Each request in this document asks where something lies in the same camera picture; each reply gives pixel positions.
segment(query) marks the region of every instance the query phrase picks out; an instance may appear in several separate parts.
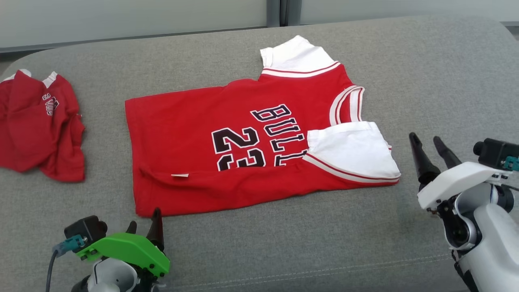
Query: cable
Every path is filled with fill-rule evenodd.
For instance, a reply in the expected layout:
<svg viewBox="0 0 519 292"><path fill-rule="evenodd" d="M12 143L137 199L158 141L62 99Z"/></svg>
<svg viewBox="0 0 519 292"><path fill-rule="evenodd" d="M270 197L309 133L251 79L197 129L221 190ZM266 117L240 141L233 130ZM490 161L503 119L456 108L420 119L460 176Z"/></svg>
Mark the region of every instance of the cable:
<svg viewBox="0 0 519 292"><path fill-rule="evenodd" d="M56 259L57 255L58 255L58 251L55 250L52 253L52 257L50 258L49 270L47 271L47 284L45 285L45 292L50 291L50 277L52 276L52 267L54 266L54 260Z"/></svg>
<svg viewBox="0 0 519 292"><path fill-rule="evenodd" d="M514 190L514 191L519 191L519 188L516 188L516 187L513 187L511 185L507 185L506 186L510 189L510 190Z"/></svg>

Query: red stripe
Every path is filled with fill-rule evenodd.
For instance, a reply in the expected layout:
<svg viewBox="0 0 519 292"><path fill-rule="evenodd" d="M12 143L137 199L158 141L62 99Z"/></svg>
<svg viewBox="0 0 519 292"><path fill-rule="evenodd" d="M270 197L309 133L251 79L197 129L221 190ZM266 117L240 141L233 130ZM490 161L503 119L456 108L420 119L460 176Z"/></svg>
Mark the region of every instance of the red stripe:
<svg viewBox="0 0 519 292"><path fill-rule="evenodd" d="M364 93L364 88L361 88L361 90L359 92L359 98L357 100L357 121L362 121L360 119L360 103L361 103L360 98L361 98L363 93Z"/></svg>
<svg viewBox="0 0 519 292"><path fill-rule="evenodd" d="M381 180L395 180L395 179L398 179L398 178L372 178L372 177L364 177L364 176L360 176L360 175L357 175L357 174L352 174L352 173L346 172L346 171L344 171L344 170L341 170L341 169L335 168L335 167L333 167L333 166L330 166L329 164L327 164L327 163L321 161L320 159L317 159L315 156L309 154L308 152L306 153L306 155L312 157L313 159L315 159L315 160L317 160L318 162L320 162L320 163L326 165L327 167L329 167L329 168L331 168L331 169L333 169L333 170L335 170L335 171L338 171L338 172L340 172L340 173L343 173L343 174L345 174L345 175L350 175L350 176L359 177L359 178L363 178L363 179L371 179L371 180L378 180L378 179L381 179Z"/></svg>
<svg viewBox="0 0 519 292"><path fill-rule="evenodd" d="M309 71L309 72L283 71L283 70L276 70L276 69L271 69L271 68L264 68L263 71L267 70L267 71L275 71L275 72L281 72L281 73L308 74L308 73L313 73L313 72L317 72L317 71L321 71L321 70L325 70L325 69L331 68L331 67L335 66L336 64L339 64L339 62L335 62L335 63L331 64L330 66L328 66L326 68L317 69L317 70L313 70L313 71Z"/></svg>

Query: red shirt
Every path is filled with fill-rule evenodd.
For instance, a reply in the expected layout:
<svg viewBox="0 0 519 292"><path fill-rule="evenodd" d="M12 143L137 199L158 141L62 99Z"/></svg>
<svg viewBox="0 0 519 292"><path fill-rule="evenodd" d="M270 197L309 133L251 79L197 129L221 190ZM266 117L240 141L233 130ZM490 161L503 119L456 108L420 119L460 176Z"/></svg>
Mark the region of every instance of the red shirt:
<svg viewBox="0 0 519 292"><path fill-rule="evenodd" d="M44 81L20 70L0 83L0 167L38 166L59 181L85 179L85 129L70 83L53 72Z"/></svg>
<svg viewBox="0 0 519 292"><path fill-rule="evenodd" d="M139 215L151 216L155 207L164 215L201 213L397 183L400 173L378 128L361 121L364 88L342 64L300 36L261 52L265 68L257 81L126 101ZM333 134L309 133L350 122ZM356 131L376 136L365 143L383 145L387 173L333 167L335 158L312 153L312 145Z"/></svg>

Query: gray couch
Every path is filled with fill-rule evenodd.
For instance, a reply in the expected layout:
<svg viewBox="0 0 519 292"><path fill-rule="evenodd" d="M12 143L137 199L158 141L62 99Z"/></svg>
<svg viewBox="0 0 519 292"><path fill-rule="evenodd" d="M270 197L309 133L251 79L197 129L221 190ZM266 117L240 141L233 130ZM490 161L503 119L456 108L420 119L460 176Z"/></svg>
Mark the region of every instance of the gray couch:
<svg viewBox="0 0 519 292"><path fill-rule="evenodd" d="M458 16L101 42L16 61L2 78L26 68L39 79L56 71L73 85L87 128L86 181L0 169L0 290L43 291L50 249L79 218L98 215L109 233L136 220L146 233L150 221L134 213L125 100L257 78L259 50L296 34L366 88L363 118L393 146L400 183L165 218L164 290L466 290L439 219L419 208L407 134L419 134L437 165L434 135L464 161L476 160L472 146L484 138L519 142L519 44L498 22ZM57 259L51 291L70 290L90 269L73 254Z"/></svg>

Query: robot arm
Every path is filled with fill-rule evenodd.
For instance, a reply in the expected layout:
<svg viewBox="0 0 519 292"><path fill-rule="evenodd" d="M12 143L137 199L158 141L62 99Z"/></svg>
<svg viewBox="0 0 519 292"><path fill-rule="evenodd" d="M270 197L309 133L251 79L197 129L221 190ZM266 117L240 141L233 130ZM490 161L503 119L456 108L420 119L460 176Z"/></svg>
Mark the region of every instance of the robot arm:
<svg viewBox="0 0 519 292"><path fill-rule="evenodd" d="M146 237L136 234L132 221L126 232L106 235L106 223L97 216L85 217L65 228L66 240L53 248L47 274L46 291L50 290L52 265L56 257L68 251L81 260L94 261L92 274L72 288L72 292L158 292L158 282L170 269L163 253L162 215L155 209Z"/></svg>
<svg viewBox="0 0 519 292"><path fill-rule="evenodd" d="M418 201L440 216L456 271L471 292L517 291L519 226L510 217L511 187L501 184L519 170L519 145L486 139L474 147L480 163L461 161L439 137L438 153L449 170L440 173L409 135L420 182Z"/></svg>
<svg viewBox="0 0 519 292"><path fill-rule="evenodd" d="M474 219L482 239L458 260L458 274L466 284L473 283L471 291L517 291L519 227L495 204L478 207Z"/></svg>

